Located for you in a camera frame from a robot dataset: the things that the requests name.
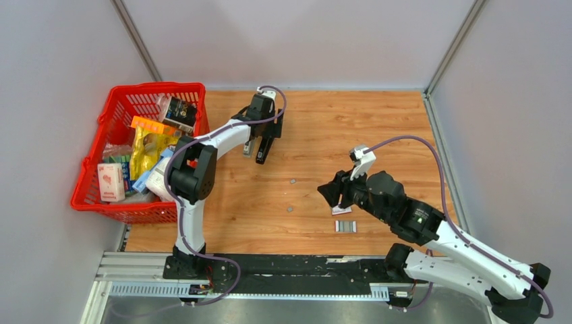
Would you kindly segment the black stapler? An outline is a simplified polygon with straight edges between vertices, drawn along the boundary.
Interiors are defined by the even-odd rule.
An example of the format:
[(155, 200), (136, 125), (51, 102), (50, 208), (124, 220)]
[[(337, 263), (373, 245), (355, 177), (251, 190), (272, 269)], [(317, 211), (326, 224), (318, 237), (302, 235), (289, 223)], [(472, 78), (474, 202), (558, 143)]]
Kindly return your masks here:
[(274, 142), (274, 137), (262, 137), (260, 141), (260, 146), (258, 152), (256, 154), (256, 163), (260, 165), (264, 165), (268, 154), (270, 153), (270, 149)]

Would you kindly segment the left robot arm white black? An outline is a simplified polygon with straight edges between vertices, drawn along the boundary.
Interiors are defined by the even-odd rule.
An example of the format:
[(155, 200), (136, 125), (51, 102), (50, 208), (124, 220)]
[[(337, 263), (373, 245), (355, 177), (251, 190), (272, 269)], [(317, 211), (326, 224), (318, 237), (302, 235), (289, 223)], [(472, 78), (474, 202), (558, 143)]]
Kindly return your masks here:
[(205, 254), (204, 206), (215, 184), (217, 161), (243, 146), (244, 155), (264, 164), (275, 139), (281, 137), (284, 108), (276, 107), (283, 92), (274, 86), (257, 88), (251, 103), (226, 124), (197, 138), (184, 136), (165, 169), (164, 181), (177, 207), (177, 239), (167, 257), (165, 279), (201, 279), (208, 261)]

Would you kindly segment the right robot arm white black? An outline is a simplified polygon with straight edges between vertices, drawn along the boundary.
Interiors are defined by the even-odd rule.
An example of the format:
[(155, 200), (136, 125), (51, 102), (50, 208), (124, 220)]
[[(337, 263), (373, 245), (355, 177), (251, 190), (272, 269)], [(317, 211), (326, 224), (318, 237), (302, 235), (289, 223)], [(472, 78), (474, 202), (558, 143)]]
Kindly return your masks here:
[(339, 171), (317, 187), (330, 207), (352, 205), (389, 226), (402, 243), (384, 261), (386, 276), (430, 281), (465, 294), (491, 308), (507, 323), (535, 323), (547, 304), (540, 291), (550, 278), (541, 263), (520, 263), (470, 238), (443, 212), (410, 198), (403, 184), (385, 171), (352, 179)]

